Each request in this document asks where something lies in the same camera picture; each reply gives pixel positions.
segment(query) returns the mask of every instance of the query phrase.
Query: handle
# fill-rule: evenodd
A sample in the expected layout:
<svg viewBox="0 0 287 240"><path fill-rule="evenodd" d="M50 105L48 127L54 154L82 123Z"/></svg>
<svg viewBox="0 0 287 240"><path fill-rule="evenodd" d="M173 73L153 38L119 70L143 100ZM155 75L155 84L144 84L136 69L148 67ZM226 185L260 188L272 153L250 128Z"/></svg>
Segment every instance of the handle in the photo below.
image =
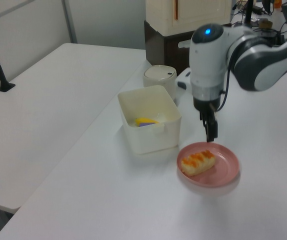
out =
<svg viewBox="0 0 287 240"><path fill-rule="evenodd" d="M193 94L192 85L190 83L190 67L183 70L175 79L178 87L184 88L188 93Z"/></svg>
<svg viewBox="0 0 287 240"><path fill-rule="evenodd" d="M178 1L174 0L174 19L178 20Z"/></svg>

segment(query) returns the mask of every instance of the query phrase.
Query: orange topping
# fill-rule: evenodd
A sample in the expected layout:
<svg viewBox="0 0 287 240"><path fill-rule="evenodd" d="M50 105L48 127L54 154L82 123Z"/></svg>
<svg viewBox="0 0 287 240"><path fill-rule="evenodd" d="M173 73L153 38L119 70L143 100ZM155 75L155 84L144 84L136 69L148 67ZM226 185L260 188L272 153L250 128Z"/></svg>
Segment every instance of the orange topping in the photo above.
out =
<svg viewBox="0 0 287 240"><path fill-rule="evenodd" d="M198 167L198 163L196 161L194 161L193 159L187 159L187 158L183 158L182 159L182 162L186 165L189 165L189 166L193 166L194 168L197 168Z"/></svg>
<svg viewBox="0 0 287 240"><path fill-rule="evenodd" d="M215 155L213 155L209 150L193 153L188 156L188 159L184 157L182 159L182 162L186 165L193 166L194 168L197 168L199 166L199 162L204 162L205 158L212 158Z"/></svg>

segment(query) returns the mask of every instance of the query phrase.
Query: pink plate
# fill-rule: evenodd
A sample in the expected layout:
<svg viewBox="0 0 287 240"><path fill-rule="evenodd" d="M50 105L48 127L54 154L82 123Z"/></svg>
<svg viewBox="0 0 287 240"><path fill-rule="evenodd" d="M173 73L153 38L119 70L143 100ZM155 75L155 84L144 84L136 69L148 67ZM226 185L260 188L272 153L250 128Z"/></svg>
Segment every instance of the pink plate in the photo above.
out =
<svg viewBox="0 0 287 240"><path fill-rule="evenodd" d="M209 150L215 155L215 164L196 176L187 176L182 172L182 159L191 154ZM178 154L177 166L188 181L202 187L219 187L232 181L239 172L236 155L228 148L213 142L196 142L185 146Z"/></svg>

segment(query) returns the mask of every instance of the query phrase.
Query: white cup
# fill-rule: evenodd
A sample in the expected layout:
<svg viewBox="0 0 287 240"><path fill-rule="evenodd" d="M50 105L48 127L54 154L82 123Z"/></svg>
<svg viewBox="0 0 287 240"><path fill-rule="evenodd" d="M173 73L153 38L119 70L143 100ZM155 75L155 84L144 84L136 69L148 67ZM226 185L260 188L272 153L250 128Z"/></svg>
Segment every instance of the white cup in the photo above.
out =
<svg viewBox="0 0 287 240"><path fill-rule="evenodd" d="M150 87L154 85L163 86L172 100L176 97L177 71L171 66L154 65L148 68L143 74L143 86Z"/></svg>

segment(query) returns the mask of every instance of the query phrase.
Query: cup lid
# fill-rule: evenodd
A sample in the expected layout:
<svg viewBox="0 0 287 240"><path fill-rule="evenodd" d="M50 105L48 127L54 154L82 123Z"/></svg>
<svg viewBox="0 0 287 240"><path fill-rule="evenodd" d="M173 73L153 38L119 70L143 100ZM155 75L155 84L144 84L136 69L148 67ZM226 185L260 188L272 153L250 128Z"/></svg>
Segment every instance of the cup lid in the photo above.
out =
<svg viewBox="0 0 287 240"><path fill-rule="evenodd" d="M144 76L149 79L165 80L169 79L176 73L176 69L171 66L154 65L144 72Z"/></svg>

